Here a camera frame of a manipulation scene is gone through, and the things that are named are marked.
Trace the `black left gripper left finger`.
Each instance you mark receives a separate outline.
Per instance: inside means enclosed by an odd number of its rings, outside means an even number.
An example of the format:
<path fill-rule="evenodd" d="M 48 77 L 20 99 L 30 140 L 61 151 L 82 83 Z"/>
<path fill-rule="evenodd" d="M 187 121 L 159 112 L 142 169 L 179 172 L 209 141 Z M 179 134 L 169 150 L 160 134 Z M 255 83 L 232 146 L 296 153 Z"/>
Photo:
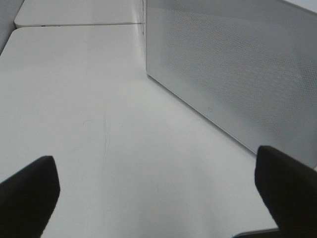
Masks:
<path fill-rule="evenodd" d="M 0 236 L 39 238 L 60 195 L 53 156 L 42 156 L 0 183 Z"/>

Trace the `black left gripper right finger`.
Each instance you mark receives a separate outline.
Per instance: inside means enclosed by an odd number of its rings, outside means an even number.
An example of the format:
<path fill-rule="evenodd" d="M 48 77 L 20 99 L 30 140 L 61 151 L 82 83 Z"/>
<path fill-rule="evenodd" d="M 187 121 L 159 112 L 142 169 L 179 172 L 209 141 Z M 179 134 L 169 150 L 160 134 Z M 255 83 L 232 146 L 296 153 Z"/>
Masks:
<path fill-rule="evenodd" d="M 284 238 L 317 236 L 317 173 L 287 154 L 260 146 L 255 185 Z"/>

